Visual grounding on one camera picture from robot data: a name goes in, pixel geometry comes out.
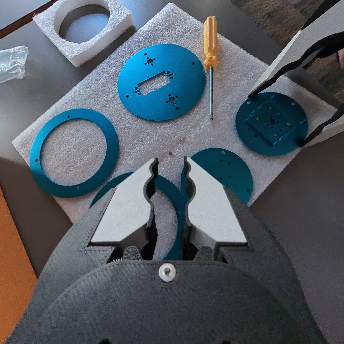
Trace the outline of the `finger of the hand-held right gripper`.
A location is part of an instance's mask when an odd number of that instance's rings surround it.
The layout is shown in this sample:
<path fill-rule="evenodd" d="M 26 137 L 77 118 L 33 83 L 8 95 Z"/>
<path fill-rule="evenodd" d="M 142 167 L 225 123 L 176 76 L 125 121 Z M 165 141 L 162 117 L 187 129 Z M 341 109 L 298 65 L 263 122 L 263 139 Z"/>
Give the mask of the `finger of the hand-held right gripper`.
<path fill-rule="evenodd" d="M 344 130 L 344 104 L 341 104 L 338 110 L 331 118 L 320 124 L 306 139 L 300 142 L 300 147 L 309 147 L 321 141 L 324 141 Z"/>
<path fill-rule="evenodd" d="M 248 96 L 268 88 L 288 71 L 328 57 L 343 46 L 344 1 L 325 0 L 260 76 Z"/>

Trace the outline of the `blue disc small holes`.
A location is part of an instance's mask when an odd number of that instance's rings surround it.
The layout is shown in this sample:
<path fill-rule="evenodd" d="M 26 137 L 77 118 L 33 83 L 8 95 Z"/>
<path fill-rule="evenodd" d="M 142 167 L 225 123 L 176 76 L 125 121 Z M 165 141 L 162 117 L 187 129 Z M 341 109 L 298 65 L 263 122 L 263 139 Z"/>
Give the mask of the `blue disc small holes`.
<path fill-rule="evenodd" d="M 237 154 L 224 148 L 208 148 L 195 153 L 191 159 L 248 204 L 253 179 L 247 164 Z"/>

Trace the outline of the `blue disc square bracket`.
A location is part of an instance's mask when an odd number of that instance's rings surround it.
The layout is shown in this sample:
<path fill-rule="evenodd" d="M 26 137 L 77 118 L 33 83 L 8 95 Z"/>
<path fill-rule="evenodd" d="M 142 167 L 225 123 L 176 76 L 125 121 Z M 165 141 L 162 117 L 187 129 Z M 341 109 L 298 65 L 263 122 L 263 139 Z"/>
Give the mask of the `blue disc square bracket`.
<path fill-rule="evenodd" d="M 258 93 L 246 99 L 237 111 L 235 125 L 242 142 L 266 156 L 295 151 L 308 132 L 303 108 L 277 92 Z"/>

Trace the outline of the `white foam sheet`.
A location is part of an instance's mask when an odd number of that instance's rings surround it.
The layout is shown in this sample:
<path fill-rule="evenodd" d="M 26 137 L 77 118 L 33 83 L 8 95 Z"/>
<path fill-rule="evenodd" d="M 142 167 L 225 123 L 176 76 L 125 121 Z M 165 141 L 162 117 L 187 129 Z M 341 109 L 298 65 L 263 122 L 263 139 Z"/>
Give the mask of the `white foam sheet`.
<path fill-rule="evenodd" d="M 235 130 L 235 116 L 240 105 L 266 70 L 267 65 L 219 35 L 219 66 L 214 72 L 214 120 L 209 121 L 209 89 L 186 114 L 168 121 L 152 122 L 138 118 L 125 108 L 118 94 L 120 70 L 142 48 L 170 43 L 185 47 L 199 59 L 203 56 L 203 23 L 175 4 L 167 4 L 150 21 L 124 42 L 64 97 L 16 137 L 12 144 L 29 164 L 29 153 L 39 130 L 56 115 L 71 109 L 95 110 L 109 119 L 119 140 L 118 158 L 109 178 L 88 194 L 74 198 L 53 196 L 72 223 L 88 210 L 97 192 L 108 180 L 134 171 L 150 158 L 159 160 L 159 175 L 179 190 L 183 157 L 206 148 L 225 148 L 241 157 L 253 177 L 251 205 L 281 171 L 295 158 L 300 148 L 284 157 L 264 157 L 247 148 Z M 205 88 L 209 87 L 206 76 Z M 280 92 L 305 110 L 309 131 L 337 111 L 313 93 L 280 77 L 266 91 Z M 45 144 L 41 157 L 43 168 L 61 183 L 84 181 L 100 167 L 105 155 L 105 139 L 95 124 L 76 120 L 56 129 Z"/>

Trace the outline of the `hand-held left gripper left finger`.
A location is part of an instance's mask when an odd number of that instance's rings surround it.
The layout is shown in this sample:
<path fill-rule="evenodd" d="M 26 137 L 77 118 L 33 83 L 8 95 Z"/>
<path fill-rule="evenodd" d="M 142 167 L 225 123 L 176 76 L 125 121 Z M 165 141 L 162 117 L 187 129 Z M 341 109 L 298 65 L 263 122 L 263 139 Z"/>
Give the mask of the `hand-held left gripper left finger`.
<path fill-rule="evenodd" d="M 152 158 L 117 185 L 91 238 L 93 245 L 117 246 L 122 252 L 135 246 L 153 253 L 157 243 L 154 206 L 158 159 Z"/>

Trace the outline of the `orange cardboard box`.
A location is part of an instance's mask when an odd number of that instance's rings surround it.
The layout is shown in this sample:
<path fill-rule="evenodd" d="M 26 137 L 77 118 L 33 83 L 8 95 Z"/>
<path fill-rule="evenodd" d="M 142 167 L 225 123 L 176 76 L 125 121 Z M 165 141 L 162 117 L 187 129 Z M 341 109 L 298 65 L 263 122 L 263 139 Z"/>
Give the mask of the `orange cardboard box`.
<path fill-rule="evenodd" d="M 32 264 L 0 190 L 0 343 L 17 325 L 37 283 Z"/>

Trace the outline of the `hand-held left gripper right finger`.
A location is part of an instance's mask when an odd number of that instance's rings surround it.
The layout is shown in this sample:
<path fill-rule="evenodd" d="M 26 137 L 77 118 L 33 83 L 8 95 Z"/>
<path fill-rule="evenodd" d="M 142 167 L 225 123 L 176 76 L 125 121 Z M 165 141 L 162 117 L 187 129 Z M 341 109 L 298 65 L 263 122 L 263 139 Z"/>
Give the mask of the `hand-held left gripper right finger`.
<path fill-rule="evenodd" d="M 190 157 L 184 157 L 185 241 L 196 249 L 208 247 L 214 254 L 220 247 L 244 247 L 248 241 L 229 198 L 229 189 Z"/>

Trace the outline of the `yellow screwdriver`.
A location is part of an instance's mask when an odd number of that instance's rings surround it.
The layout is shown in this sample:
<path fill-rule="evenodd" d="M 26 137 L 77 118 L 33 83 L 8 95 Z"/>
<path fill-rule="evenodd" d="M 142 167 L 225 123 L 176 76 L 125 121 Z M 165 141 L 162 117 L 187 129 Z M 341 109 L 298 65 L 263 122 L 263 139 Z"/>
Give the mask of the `yellow screwdriver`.
<path fill-rule="evenodd" d="M 204 66 L 209 71 L 209 117 L 213 121 L 213 70 L 218 65 L 218 32 L 215 16 L 207 17 L 204 22 Z"/>

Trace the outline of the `clear plastic bag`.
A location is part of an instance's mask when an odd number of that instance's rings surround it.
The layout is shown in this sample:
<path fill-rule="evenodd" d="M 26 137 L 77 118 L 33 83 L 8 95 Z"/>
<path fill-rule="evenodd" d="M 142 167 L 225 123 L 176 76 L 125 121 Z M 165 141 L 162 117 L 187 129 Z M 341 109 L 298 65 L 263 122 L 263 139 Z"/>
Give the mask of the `clear plastic bag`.
<path fill-rule="evenodd" d="M 0 83 L 13 79 L 22 79 L 25 74 L 25 63 L 28 47 L 17 46 L 0 51 Z"/>

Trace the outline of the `white foam block round hole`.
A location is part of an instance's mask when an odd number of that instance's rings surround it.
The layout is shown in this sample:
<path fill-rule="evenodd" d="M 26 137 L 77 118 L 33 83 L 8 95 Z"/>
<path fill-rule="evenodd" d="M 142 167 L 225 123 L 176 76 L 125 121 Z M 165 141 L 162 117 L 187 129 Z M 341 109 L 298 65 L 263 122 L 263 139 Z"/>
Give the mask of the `white foam block round hole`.
<path fill-rule="evenodd" d="M 110 12 L 105 28 L 82 43 L 61 38 L 59 29 L 65 17 L 71 11 L 86 5 L 99 5 Z M 134 24 L 132 13 L 115 0 L 59 0 L 42 13 L 33 16 L 33 21 L 75 67 L 92 59 Z"/>

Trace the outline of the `grey desk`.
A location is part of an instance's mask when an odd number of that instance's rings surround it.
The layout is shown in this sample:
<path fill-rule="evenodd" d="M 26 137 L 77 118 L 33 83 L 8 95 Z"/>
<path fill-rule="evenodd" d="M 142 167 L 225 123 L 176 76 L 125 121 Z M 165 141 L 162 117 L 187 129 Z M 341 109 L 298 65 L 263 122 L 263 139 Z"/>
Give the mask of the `grey desk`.
<path fill-rule="evenodd" d="M 1 187 L 36 276 L 71 222 L 11 142 L 134 33 L 78 68 L 33 21 L 1 38 L 1 50 L 29 49 L 25 77 L 1 84 Z M 343 133 L 301 150 L 251 209 L 289 256 L 328 342 L 343 343 Z"/>

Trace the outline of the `blue disc rectangular slot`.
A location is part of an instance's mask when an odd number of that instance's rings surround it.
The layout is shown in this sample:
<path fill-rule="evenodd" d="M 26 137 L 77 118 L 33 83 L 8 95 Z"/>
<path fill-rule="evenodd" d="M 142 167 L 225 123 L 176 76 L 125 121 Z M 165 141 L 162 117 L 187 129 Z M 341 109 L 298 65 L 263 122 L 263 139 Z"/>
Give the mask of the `blue disc rectangular slot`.
<path fill-rule="evenodd" d="M 159 74 L 169 83 L 144 95 L 142 84 Z M 190 50 L 174 44 L 151 45 L 124 64 L 118 94 L 135 116 L 150 121 L 177 118 L 200 100 L 206 82 L 203 64 Z"/>

